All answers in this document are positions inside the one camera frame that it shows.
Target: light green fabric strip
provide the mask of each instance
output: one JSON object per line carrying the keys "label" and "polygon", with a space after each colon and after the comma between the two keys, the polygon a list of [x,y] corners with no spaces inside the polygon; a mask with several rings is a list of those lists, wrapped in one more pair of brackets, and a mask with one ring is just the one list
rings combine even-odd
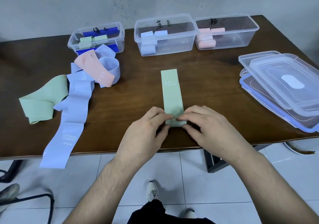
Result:
{"label": "light green fabric strip", "polygon": [[[179,117],[184,113],[184,108],[181,99],[177,69],[162,70],[161,76],[165,113]],[[180,127],[186,124],[186,121],[176,121],[173,119],[168,120],[165,123],[171,124],[172,127]]]}
{"label": "light green fabric strip", "polygon": [[51,119],[54,105],[68,94],[66,75],[58,75],[37,91],[19,98],[19,101],[30,124],[35,124]]}

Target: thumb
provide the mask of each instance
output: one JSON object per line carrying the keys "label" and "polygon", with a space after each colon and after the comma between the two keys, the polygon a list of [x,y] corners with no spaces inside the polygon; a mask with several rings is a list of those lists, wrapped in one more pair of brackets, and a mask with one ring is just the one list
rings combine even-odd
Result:
{"label": "thumb", "polygon": [[201,132],[188,124],[184,124],[181,127],[187,131],[187,133],[198,143],[198,145],[200,145],[203,138],[203,134]]}
{"label": "thumb", "polygon": [[162,143],[164,142],[165,138],[168,135],[168,130],[170,129],[171,125],[165,125],[161,131],[157,134],[157,136],[155,137],[155,143],[158,146],[158,148],[161,147]]}

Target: tile floor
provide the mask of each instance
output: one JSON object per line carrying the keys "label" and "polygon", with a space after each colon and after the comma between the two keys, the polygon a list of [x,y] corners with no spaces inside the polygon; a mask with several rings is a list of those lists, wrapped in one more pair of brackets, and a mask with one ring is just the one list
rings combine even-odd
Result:
{"label": "tile floor", "polygon": [[[319,213],[319,156],[295,154],[283,144],[260,151],[289,184]],[[66,169],[39,169],[40,159],[25,161],[15,180],[20,198],[51,190],[55,197],[52,224],[61,224],[114,154],[70,157]],[[7,170],[11,161],[0,161]],[[202,150],[156,154],[134,176],[116,211],[113,223],[126,223],[131,213],[146,203],[150,180],[158,183],[166,213],[182,216],[193,208],[198,217],[217,224],[260,223],[245,186],[231,166],[208,174]],[[10,184],[0,183],[0,190]],[[0,224],[47,223],[49,199],[43,197],[12,204],[0,216]]]}

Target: gray wall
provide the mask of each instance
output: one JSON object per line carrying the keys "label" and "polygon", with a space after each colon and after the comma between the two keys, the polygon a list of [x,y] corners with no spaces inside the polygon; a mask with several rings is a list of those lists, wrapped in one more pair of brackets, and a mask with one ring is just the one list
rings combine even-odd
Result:
{"label": "gray wall", "polygon": [[0,40],[71,34],[79,27],[188,12],[194,18],[263,14],[319,62],[319,0],[0,0]]}

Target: brown wooden table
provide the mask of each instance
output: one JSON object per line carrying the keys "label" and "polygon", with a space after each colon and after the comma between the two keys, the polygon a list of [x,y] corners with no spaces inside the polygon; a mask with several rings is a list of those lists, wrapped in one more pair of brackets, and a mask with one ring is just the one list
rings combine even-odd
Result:
{"label": "brown wooden table", "polygon": [[[125,31],[125,49],[116,58],[121,78],[111,88],[96,85],[84,131],[72,153],[114,152],[128,128],[152,106],[163,108],[161,70],[177,69],[184,109],[206,105],[223,114],[251,144],[318,137],[295,129],[271,113],[239,84],[243,68],[238,56],[276,50],[296,54],[313,65],[264,16],[253,16],[260,26],[247,47],[142,57],[133,29]],[[0,158],[41,156],[56,133],[61,112],[30,125],[18,98],[42,87],[54,76],[70,73],[76,54],[67,47],[69,35],[0,44]],[[182,128],[170,129],[161,151],[199,148]]]}

